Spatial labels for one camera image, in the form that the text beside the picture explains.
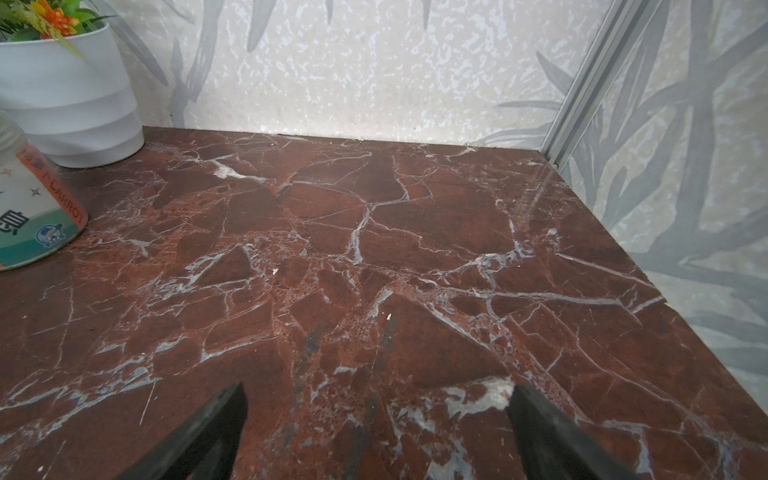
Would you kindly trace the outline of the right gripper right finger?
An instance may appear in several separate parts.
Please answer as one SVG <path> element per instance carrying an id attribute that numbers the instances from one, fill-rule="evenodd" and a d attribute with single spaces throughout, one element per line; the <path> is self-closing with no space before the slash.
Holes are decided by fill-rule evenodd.
<path id="1" fill-rule="evenodd" d="M 506 407 L 529 479 L 634 479 L 636 475 L 530 385 Z"/>

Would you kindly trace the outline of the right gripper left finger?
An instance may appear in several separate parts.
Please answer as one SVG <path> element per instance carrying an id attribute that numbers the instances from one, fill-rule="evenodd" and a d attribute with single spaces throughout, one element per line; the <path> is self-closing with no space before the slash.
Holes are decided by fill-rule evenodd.
<path id="1" fill-rule="evenodd" d="M 237 457 L 248 400 L 232 384 L 190 416 L 118 477 L 120 479 L 229 479 Z"/>

